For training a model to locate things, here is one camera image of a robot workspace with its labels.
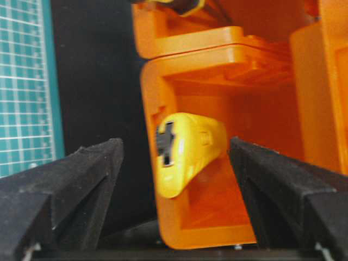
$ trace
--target orange plastic part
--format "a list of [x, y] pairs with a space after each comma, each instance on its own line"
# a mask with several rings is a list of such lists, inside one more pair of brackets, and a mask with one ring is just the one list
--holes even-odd
[[[234, 44], [152, 60], [141, 85], [154, 180], [156, 127], [177, 112], [214, 118], [227, 136], [302, 159], [297, 100], [286, 46], [244, 37], [230, 28]], [[227, 156], [205, 167], [172, 199], [156, 193], [166, 244], [190, 249], [255, 243]]]
[[305, 160], [348, 175], [348, 2], [319, 6], [291, 37]]
[[[233, 24], [209, 16], [204, 10], [180, 17], [154, 3], [133, 5], [133, 24], [138, 52], [144, 58], [185, 53], [235, 42], [231, 25], [246, 34], [270, 41], [287, 41], [296, 29], [308, 25], [303, 0], [218, 0]], [[207, 0], [212, 7], [214, 0]]]

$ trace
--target black clamp jaw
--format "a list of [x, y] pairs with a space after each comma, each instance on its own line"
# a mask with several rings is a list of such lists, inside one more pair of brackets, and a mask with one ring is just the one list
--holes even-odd
[[348, 177], [238, 138], [230, 156], [259, 247], [348, 260]]

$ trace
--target orange plastic housing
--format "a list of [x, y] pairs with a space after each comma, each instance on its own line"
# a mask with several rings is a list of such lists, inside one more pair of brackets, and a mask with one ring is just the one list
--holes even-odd
[[[207, 0], [213, 8], [214, 1]], [[152, 59], [233, 44], [231, 25], [241, 26], [248, 35], [270, 41], [287, 41], [298, 28], [313, 19], [306, 14], [303, 0], [219, 0], [233, 24], [200, 10], [180, 17], [154, 3], [133, 5], [134, 34], [138, 52]]]
[[[230, 27], [233, 45], [159, 58], [141, 77], [154, 180], [156, 127], [176, 112], [212, 117], [227, 136], [302, 159], [291, 57]], [[177, 197], [156, 193], [160, 231], [166, 244], [190, 249], [255, 243], [228, 156], [204, 168]]]
[[305, 160], [348, 175], [348, 2], [319, 7], [291, 37]]

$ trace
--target orange shelf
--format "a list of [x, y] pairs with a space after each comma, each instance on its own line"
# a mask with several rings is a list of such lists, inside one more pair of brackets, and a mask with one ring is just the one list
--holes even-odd
[[[234, 44], [152, 60], [142, 72], [154, 180], [156, 127], [184, 112], [225, 124], [239, 136], [303, 159], [296, 89], [286, 45], [272, 45], [232, 27]], [[190, 249], [255, 243], [228, 156], [204, 168], [177, 197], [156, 193], [166, 244]]]
[[[233, 24], [203, 10], [189, 17], [154, 3], [133, 5], [135, 41], [147, 59], [235, 43], [234, 29], [269, 41], [287, 41], [295, 30], [310, 24], [303, 0], [219, 0]], [[214, 1], [207, 0], [214, 7]]]

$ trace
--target orange plastic panel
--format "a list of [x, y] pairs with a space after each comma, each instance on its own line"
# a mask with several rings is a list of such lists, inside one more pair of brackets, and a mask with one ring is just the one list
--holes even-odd
[[[156, 127], [177, 112], [214, 118], [224, 123], [228, 138], [239, 136], [303, 158], [288, 49], [238, 31], [239, 44], [160, 58], [145, 66], [141, 85], [154, 180]], [[205, 167], [179, 196], [168, 199], [156, 193], [156, 201], [162, 238], [172, 248], [256, 241], [227, 155]]]
[[348, 175], [348, 2], [319, 2], [321, 21], [291, 37], [304, 151]]
[[[154, 3], [133, 5], [133, 23], [138, 52], [144, 58], [184, 53], [235, 43], [234, 30], [271, 41], [288, 40], [296, 29], [311, 21], [303, 0], [218, 0], [233, 24], [210, 17], [200, 10], [180, 17]], [[207, 0], [214, 7], [214, 0]]]

